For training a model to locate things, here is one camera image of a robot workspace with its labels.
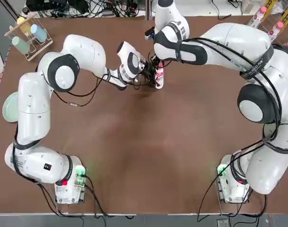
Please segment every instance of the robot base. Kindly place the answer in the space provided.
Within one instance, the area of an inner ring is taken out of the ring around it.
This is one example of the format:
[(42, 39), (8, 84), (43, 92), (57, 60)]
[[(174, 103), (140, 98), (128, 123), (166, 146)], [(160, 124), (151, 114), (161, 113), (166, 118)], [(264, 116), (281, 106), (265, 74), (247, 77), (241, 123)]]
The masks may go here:
[(56, 201), (58, 204), (82, 204), (85, 199), (86, 178), (79, 175), (86, 174), (85, 168), (76, 156), (72, 159), (72, 175), (67, 185), (58, 186), (54, 184)]
[[(231, 162), (231, 155), (226, 155), (216, 169), (218, 175)], [(248, 201), (249, 184), (237, 182), (230, 167), (228, 167), (216, 181), (219, 202), (224, 203), (246, 203)]]

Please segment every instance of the gray floor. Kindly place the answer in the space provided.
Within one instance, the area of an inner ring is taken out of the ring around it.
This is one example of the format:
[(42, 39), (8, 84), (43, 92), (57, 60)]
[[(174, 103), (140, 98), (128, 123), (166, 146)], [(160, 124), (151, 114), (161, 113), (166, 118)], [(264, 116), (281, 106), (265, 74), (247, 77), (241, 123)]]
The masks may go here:
[(20, 13), (22, 12), (22, 8), (25, 6), (26, 0), (8, 0), (8, 2), (17, 13)]
[[(137, 215), (132, 220), (124, 216), (106, 219), (107, 227), (217, 227), (217, 220), (225, 219), (213, 215), (200, 223), (197, 216), (168, 216), (168, 215)], [(231, 227), (236, 222), (252, 222), (254, 219), (239, 215), (231, 218)], [(81, 227), (79, 218), (59, 218), (55, 215), (41, 216), (2, 216), (0, 227)], [(93, 216), (84, 218), (84, 227), (104, 227), (103, 219), (94, 219)], [(256, 224), (238, 224), (236, 227), (255, 227)], [(288, 215), (263, 215), (259, 227), (288, 227)]]

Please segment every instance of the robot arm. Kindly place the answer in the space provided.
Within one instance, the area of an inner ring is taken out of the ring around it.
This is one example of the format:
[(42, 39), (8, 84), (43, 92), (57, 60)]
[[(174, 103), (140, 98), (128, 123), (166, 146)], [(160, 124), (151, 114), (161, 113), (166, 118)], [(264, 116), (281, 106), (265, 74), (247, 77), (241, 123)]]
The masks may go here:
[[(280, 148), (288, 148), (288, 50), (284, 48), (273, 50), (266, 33), (233, 23), (214, 26), (201, 36), (203, 39), (188, 39), (188, 23), (176, 9), (174, 0), (158, 0), (155, 15), (153, 44), (154, 52), (159, 59), (192, 65), (220, 65), (240, 71), (243, 75), (256, 72), (255, 77), (261, 81), (272, 97), (266, 95), (257, 81), (248, 79), (238, 96), (239, 109), (242, 115), (252, 122), (270, 124), (274, 121), (274, 106), (270, 99), (275, 100), (276, 104), (280, 101), (281, 125), (276, 139), (271, 143)], [(254, 63), (254, 66), (204, 38), (235, 50)], [(276, 99), (270, 84), (259, 73), (261, 70), (274, 85), (279, 100)], [(271, 135), (273, 128), (265, 127), (264, 133), (266, 136)], [(231, 160), (231, 155), (225, 156), (220, 167), (227, 166)], [(222, 188), (223, 197), (226, 202), (240, 203), (246, 197), (249, 186), (262, 194), (268, 194), (273, 190), (288, 167), (288, 152), (282, 153), (269, 146), (262, 146), (254, 153), (240, 158), (240, 168), (237, 161), (231, 166), (244, 174), (236, 175), (232, 168), (227, 169), (226, 174), (220, 177), (220, 182), (225, 185), (225, 189)]]
[[(58, 203), (79, 202), (84, 184), (78, 173), (85, 173), (85, 168), (75, 156), (38, 145), (50, 130), (52, 92), (70, 91), (80, 69), (91, 71), (120, 90), (124, 90), (139, 73), (146, 76), (151, 73), (149, 63), (129, 43), (122, 42), (117, 54), (121, 59), (120, 67), (107, 69), (102, 45), (83, 36), (69, 35), (60, 52), (46, 53), (36, 72), (26, 73), (20, 78), (18, 131), (6, 150), (5, 162), (23, 176), (40, 183), (54, 183)], [(13, 153), (16, 166), (13, 165)]]

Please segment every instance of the green plate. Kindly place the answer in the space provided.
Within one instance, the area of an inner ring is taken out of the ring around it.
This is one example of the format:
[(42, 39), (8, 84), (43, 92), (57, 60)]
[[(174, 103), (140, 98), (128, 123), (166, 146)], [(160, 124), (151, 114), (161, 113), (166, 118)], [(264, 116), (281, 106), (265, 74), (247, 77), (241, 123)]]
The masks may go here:
[(3, 117), (8, 122), (16, 122), (18, 120), (18, 92), (12, 93), (7, 97), (2, 109)]

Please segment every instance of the tabletop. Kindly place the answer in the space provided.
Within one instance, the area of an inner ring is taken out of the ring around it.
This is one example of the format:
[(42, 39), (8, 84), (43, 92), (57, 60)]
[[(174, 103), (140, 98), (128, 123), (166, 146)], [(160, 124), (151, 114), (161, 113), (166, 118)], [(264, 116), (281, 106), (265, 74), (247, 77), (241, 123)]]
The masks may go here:
[[(249, 17), (188, 17), (190, 37), (198, 37), (222, 22), (246, 24)], [(153, 53), (144, 32), (153, 21), (140, 18), (41, 19), (54, 43), (46, 51), (60, 51), (68, 34), (91, 38), (103, 45), (108, 68), (117, 68), (119, 44), (125, 40), (142, 55)], [(2, 105), (17, 91), (19, 78), (35, 71), (31, 62), (10, 48), (0, 85), (0, 213), (51, 213), (38, 187), (5, 165), (4, 154), (16, 125), (2, 117)], [(237, 96), (244, 81), (237, 71), (219, 66), (191, 66), (173, 62), (164, 69), (161, 90), (129, 86), (119, 91), (102, 82), (92, 102), (82, 108), (51, 98), (51, 129), (40, 143), (76, 155), (88, 168), (97, 197), (108, 213), (197, 213), (202, 197), (216, 175), (222, 157), (261, 138), (261, 125), (239, 112)], [(96, 78), (81, 70), (74, 93), (92, 90)], [(87, 98), (60, 94), (77, 103)], [(263, 196), (253, 193), (241, 212), (259, 213)], [(62, 206), (70, 213), (93, 213), (93, 199)], [(236, 212), (224, 205), (224, 212)], [(207, 194), (204, 213), (219, 213), (215, 187)], [(268, 196), (268, 213), (288, 213), (288, 169)]]

